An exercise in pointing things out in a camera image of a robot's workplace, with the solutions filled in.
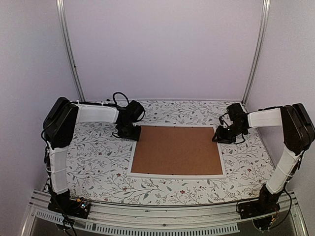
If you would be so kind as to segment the aluminium corner post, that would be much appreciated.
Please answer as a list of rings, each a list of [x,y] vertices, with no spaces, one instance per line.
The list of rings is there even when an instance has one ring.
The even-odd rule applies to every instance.
[[[255,51],[254,51],[254,55],[253,55],[253,59],[252,59],[251,67],[250,67],[249,77],[248,77],[245,91],[242,98],[243,105],[246,105],[249,100],[250,93],[251,93],[254,79],[255,79],[255,75],[257,72],[259,59],[260,59],[261,51],[263,48],[263,42],[264,42],[267,25],[268,25],[270,3],[271,3],[270,0],[264,0],[262,2],[262,11],[261,11],[261,17],[260,17],[260,23],[259,23],[259,29],[258,29],[258,37],[257,37]]]
[[[67,20],[66,20],[66,13],[65,13],[65,7],[64,7],[64,1],[63,0],[56,0],[56,5],[57,5],[57,13],[58,13],[58,18],[61,26],[61,31],[63,35],[63,41],[65,45],[65,50],[70,66],[70,71],[72,73],[72,77],[74,80],[74,85],[76,88],[76,91],[78,93],[78,97],[80,101],[85,102],[85,96],[82,88],[81,81],[79,79],[79,74],[77,70],[77,65],[75,62],[71,42],[70,42],[70,35],[69,35],[69,30],[68,30],[68,25],[67,25]]]

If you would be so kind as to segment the aluminium front rail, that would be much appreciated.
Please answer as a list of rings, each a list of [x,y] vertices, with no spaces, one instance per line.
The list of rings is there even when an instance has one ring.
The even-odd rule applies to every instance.
[[[293,193],[280,197],[280,210],[242,218],[240,203],[195,206],[137,206],[92,202],[87,219],[48,209],[50,196],[34,191],[22,231],[25,236],[306,236]]]

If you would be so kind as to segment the right aluminium corner post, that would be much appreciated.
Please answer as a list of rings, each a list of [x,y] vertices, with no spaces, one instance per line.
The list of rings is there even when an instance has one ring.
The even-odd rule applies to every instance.
[[[258,29],[258,37],[257,37],[255,51],[254,51],[254,55],[253,55],[253,59],[252,59],[251,67],[250,67],[249,77],[248,77],[245,91],[242,98],[243,105],[246,105],[249,100],[250,93],[251,93],[254,79],[255,79],[255,75],[257,72],[259,59],[260,59],[261,51],[263,48],[263,42],[264,42],[267,25],[268,25],[270,3],[271,3],[270,0],[264,0],[262,2],[262,11],[261,11],[261,17],[260,17],[260,23],[259,23],[259,29]]]

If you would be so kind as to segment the left aluminium corner post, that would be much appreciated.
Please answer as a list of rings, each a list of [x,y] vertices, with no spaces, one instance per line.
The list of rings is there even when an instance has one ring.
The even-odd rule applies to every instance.
[[[68,30],[68,25],[67,25],[67,20],[66,20],[66,13],[65,13],[65,7],[64,7],[64,1],[63,0],[56,0],[56,5],[57,5],[57,13],[58,13],[58,18],[61,26],[61,31],[63,35],[63,41],[65,45],[65,50],[70,66],[70,71],[72,73],[72,77],[74,80],[74,85],[76,88],[76,91],[78,93],[78,97],[80,101],[85,102],[85,96],[82,88],[81,81],[79,79],[79,74],[77,70],[77,65],[75,62],[71,42],[70,42],[70,35],[69,35],[69,30]]]

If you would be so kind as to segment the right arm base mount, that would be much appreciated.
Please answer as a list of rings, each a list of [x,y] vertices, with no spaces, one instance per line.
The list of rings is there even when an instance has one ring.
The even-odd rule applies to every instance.
[[[280,226],[289,216],[293,199],[291,195],[285,190],[286,195],[289,197],[289,208],[286,215],[282,220],[279,220],[280,216],[280,204],[277,200],[261,205],[259,200],[241,203],[244,200],[239,200],[236,204],[235,210],[240,215],[241,219],[252,219],[254,227],[260,232],[270,231]]]

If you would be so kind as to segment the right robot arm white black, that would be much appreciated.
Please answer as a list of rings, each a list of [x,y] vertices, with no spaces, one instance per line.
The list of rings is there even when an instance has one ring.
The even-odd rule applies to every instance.
[[[283,129],[284,148],[281,158],[254,204],[258,214],[265,214],[299,170],[305,151],[315,140],[315,127],[301,103],[269,107],[250,113],[245,113],[239,103],[234,103],[226,110],[232,124],[223,126],[224,122],[219,118],[220,125],[212,138],[213,142],[234,144],[236,137],[247,135],[250,128],[278,126]]]

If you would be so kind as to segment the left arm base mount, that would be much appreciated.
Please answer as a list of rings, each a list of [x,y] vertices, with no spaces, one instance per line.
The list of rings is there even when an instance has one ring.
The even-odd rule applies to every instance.
[[[48,184],[48,191],[51,195],[48,209],[67,216],[74,216],[87,219],[91,209],[91,202],[83,197],[73,200],[70,198],[70,191],[57,194],[53,191],[51,184]]]

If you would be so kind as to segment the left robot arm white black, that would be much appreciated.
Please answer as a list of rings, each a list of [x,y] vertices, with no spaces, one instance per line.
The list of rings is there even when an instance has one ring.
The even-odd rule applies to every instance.
[[[115,124],[116,138],[138,141],[141,127],[137,122],[144,117],[145,109],[137,101],[127,105],[70,101],[60,97],[43,123],[41,137],[46,143],[44,162],[49,176],[49,192],[52,203],[62,213],[70,213],[73,202],[66,183],[66,153],[72,142],[75,126],[83,122],[106,122]]]

